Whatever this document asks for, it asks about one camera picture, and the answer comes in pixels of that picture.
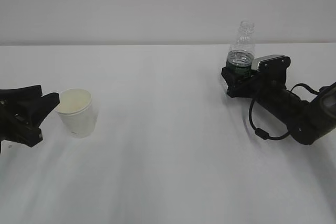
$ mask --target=table surface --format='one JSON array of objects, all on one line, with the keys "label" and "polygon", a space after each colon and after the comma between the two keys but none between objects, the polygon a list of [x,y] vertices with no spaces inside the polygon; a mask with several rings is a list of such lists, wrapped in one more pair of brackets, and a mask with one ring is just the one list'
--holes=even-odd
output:
[{"label": "table surface", "polygon": [[[55,112],[33,148],[2,142],[0,222],[335,223],[336,131],[303,146],[264,141],[248,99],[224,95],[227,45],[0,47],[0,87],[80,87],[98,112],[87,138]],[[336,44],[260,44],[292,59],[287,87],[336,81]],[[298,88],[304,99],[312,95]],[[260,106],[255,124],[286,129]]]}]

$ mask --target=white paper cup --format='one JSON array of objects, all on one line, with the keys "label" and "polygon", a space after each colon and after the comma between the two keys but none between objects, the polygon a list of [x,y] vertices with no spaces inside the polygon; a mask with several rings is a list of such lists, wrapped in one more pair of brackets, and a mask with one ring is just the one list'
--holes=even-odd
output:
[{"label": "white paper cup", "polygon": [[95,129],[92,95],[87,90],[69,89],[62,92],[55,111],[75,138],[89,136]]}]

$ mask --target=plastic water bottle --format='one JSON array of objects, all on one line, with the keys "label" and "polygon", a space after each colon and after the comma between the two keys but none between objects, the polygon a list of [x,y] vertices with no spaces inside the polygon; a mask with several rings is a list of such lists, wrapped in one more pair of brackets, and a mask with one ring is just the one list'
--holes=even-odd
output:
[{"label": "plastic water bottle", "polygon": [[254,23],[243,20],[240,23],[237,39],[230,45],[227,54],[226,68],[236,74],[248,78],[251,75],[251,65],[254,59],[255,46],[253,40]]}]

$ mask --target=bottle label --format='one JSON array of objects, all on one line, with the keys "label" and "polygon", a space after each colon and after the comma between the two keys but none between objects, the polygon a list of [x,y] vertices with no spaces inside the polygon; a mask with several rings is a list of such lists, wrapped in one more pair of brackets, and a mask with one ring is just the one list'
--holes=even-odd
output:
[{"label": "bottle label", "polygon": [[233,65],[232,63],[226,61],[226,68],[231,70],[233,73],[243,76],[243,78],[248,78],[251,76],[251,65],[246,66],[246,67],[239,67],[239,66]]}]

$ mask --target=cup rim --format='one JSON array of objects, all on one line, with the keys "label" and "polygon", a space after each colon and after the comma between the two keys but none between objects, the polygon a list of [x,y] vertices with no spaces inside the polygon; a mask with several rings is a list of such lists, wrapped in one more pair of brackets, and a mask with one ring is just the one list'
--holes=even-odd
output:
[{"label": "cup rim", "polygon": [[81,88],[71,88],[71,89],[66,89],[66,90],[62,91],[62,92],[59,94],[59,96],[61,97],[63,93],[65,93],[65,92],[67,92],[67,91],[70,91],[70,90],[83,90],[83,91],[85,91],[85,92],[88,92],[88,93],[90,94],[90,100],[89,100],[89,102],[88,102],[83,108],[81,108],[81,109],[79,109],[79,110],[76,110],[76,111],[73,111],[73,112],[71,112],[71,113],[67,113],[67,112],[59,112],[59,111],[57,110],[57,107],[58,107],[58,106],[56,106],[54,110],[55,110],[58,114],[60,114],[60,115],[76,115],[76,114],[79,114],[79,113],[83,112],[84,110],[86,110],[88,107],[90,107],[91,104],[92,104],[92,94],[91,94],[90,91],[88,91],[88,90],[86,90],[86,89],[81,89]]}]

